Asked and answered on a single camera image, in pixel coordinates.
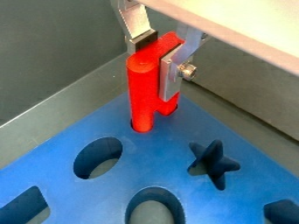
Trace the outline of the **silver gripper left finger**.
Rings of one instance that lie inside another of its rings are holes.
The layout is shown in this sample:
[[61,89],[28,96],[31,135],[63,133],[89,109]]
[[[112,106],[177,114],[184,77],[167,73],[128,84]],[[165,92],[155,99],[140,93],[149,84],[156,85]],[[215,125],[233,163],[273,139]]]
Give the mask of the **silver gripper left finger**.
[[125,34],[127,52],[133,54],[157,40],[145,6],[136,0],[109,0],[116,18]]

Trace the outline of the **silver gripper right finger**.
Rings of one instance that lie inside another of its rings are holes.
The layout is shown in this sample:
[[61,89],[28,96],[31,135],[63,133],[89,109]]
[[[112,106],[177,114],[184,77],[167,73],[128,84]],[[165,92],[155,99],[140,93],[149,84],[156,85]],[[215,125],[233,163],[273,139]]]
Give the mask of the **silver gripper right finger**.
[[181,81],[195,77],[196,66],[192,55],[201,45],[204,33],[187,24],[177,24],[176,35],[183,40],[160,59],[159,97],[164,102],[179,93]]

